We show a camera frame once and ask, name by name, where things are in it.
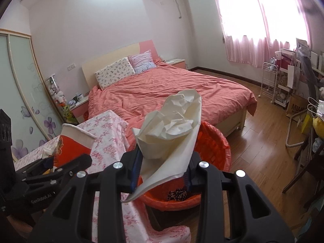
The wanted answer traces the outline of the bed with coral duvet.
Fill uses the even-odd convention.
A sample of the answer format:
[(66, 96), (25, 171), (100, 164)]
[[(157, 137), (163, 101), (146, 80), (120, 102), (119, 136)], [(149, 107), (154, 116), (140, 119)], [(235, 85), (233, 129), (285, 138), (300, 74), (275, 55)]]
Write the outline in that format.
[[(154, 68), (123, 78), (102, 89), (95, 73), (106, 66), (146, 51), (151, 52)], [(90, 88), (89, 117), (107, 110), (115, 112), (128, 124), (127, 140), (134, 140), (132, 128), (141, 127), (144, 117), (159, 110), (169, 95), (195, 89), (202, 99), (202, 121), (218, 128), (224, 136), (242, 129), (247, 113), (255, 114), (257, 100), (247, 87), (214, 76), (181, 69), (159, 58), (153, 41), (138, 42), (93, 58), (82, 65)]]

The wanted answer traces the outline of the red plastic trash basket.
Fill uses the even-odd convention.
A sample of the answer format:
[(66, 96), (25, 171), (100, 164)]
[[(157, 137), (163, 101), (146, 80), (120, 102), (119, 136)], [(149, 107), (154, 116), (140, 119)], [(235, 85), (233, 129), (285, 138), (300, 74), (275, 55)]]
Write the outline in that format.
[(205, 161), (211, 168), (228, 172), (231, 148), (221, 131), (204, 121), (199, 128), (194, 152), (199, 154), (200, 160), (191, 161), (183, 177), (154, 187), (138, 199), (160, 211), (180, 211), (198, 206), (205, 183), (203, 170), (198, 164)]

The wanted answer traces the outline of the pink striped pillow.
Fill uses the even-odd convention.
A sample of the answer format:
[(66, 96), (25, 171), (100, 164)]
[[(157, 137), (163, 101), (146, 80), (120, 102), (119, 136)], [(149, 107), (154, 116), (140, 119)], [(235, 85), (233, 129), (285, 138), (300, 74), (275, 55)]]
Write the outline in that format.
[(128, 59), (135, 71), (135, 74), (140, 74), (156, 67), (155, 63), (153, 62), (151, 50), (141, 54), (129, 55)]

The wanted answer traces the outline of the plush toy stack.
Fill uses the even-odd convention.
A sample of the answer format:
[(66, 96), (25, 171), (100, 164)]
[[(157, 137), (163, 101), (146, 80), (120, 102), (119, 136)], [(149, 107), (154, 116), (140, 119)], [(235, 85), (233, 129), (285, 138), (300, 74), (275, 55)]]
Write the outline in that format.
[(67, 124), (78, 125), (78, 121), (71, 112), (69, 103), (66, 100), (64, 93), (59, 88), (54, 75), (47, 78), (45, 83), (47, 90), (64, 122)]

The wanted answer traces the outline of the cluttered desk with boxes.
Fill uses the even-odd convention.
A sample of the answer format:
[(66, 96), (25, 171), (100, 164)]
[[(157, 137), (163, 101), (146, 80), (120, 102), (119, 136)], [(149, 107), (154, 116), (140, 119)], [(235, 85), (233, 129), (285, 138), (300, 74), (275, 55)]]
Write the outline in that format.
[[(318, 56), (311, 51), (307, 41), (297, 39), (292, 61), (287, 66), (287, 87), (292, 93), (287, 108), (289, 124), (285, 146), (298, 148), (294, 156), (298, 166), (294, 178), (282, 192), (285, 194), (305, 173), (311, 174), (316, 180), (316, 191), (304, 204), (305, 208), (323, 196), (323, 134), (319, 126), (323, 124), (323, 72), (315, 69), (318, 63)], [(289, 142), (293, 121), (306, 135), (302, 142)]]

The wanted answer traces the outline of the floral white pillow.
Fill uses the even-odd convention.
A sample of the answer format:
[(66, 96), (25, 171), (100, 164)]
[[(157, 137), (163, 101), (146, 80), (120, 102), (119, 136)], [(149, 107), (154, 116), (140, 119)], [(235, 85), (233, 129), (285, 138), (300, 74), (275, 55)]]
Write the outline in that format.
[(100, 89), (103, 90), (124, 78), (134, 75), (135, 71), (128, 57), (125, 57), (102, 68), (94, 74)]

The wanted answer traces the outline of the mug on nightstand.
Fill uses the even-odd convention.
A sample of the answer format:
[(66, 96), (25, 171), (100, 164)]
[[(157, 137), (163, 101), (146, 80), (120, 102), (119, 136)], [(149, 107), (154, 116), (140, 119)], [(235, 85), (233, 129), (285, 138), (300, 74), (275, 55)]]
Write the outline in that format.
[(77, 97), (76, 97), (77, 101), (81, 101), (83, 99), (83, 95), (82, 94), (79, 94)]

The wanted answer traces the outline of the red and white paper cup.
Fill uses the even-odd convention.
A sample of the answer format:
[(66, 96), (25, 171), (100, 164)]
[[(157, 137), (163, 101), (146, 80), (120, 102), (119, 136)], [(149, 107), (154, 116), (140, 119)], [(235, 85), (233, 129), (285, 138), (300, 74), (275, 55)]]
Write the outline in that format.
[(62, 132), (54, 149), (54, 168), (59, 168), (82, 154), (91, 154), (97, 137), (79, 127), (63, 124)]

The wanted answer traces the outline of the pink white left nightstand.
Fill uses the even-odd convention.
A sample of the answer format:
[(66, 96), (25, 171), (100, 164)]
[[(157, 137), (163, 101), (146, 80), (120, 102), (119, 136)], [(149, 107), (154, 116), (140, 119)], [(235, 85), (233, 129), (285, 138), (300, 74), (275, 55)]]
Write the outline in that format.
[(84, 96), (81, 101), (77, 101), (76, 97), (81, 93), (76, 93), (73, 99), (69, 101), (69, 108), (78, 123), (88, 120), (88, 96)]

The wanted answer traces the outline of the glass floral wardrobe door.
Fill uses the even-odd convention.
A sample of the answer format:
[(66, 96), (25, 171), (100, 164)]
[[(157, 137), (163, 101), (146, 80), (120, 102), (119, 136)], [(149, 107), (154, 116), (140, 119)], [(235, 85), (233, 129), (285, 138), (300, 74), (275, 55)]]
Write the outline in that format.
[(62, 131), (29, 35), (1, 30), (1, 109), (11, 118), (12, 154), (20, 160)]

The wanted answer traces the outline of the right nightstand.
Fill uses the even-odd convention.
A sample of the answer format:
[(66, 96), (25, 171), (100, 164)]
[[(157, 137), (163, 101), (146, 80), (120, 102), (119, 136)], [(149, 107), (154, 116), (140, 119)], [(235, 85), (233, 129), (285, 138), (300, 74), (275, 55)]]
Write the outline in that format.
[(165, 60), (165, 63), (174, 67), (186, 69), (186, 62), (184, 59), (175, 58), (175, 59)]

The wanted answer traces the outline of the white paper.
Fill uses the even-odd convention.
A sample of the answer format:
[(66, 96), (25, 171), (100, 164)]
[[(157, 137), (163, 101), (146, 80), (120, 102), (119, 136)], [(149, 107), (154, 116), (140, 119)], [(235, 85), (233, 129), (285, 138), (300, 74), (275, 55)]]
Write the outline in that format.
[(180, 91), (168, 96), (160, 110), (147, 114), (141, 128), (132, 129), (143, 155), (143, 182), (125, 203), (184, 175), (200, 128), (201, 103), (195, 89)]

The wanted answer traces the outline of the pink window curtain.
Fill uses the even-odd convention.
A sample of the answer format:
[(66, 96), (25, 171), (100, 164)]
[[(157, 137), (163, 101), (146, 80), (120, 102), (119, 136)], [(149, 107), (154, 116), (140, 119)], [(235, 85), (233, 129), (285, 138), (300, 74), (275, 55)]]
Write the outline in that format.
[(301, 0), (215, 0), (227, 59), (260, 68), (297, 39), (311, 42)]

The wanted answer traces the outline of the pink floral tablecloth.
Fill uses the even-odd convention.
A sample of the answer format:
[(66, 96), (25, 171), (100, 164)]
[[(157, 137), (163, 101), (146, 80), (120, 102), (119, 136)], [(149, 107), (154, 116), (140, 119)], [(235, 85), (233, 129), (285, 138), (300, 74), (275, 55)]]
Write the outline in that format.
[[(129, 148), (126, 139), (128, 123), (112, 111), (106, 111), (91, 118), (79, 128), (96, 136), (91, 157), (92, 165), (86, 172), (96, 173), (104, 170), (112, 163), (119, 161)], [(189, 227), (169, 227), (162, 231), (152, 228), (144, 203), (136, 199), (122, 204), (123, 222), (127, 242), (190, 242)]]

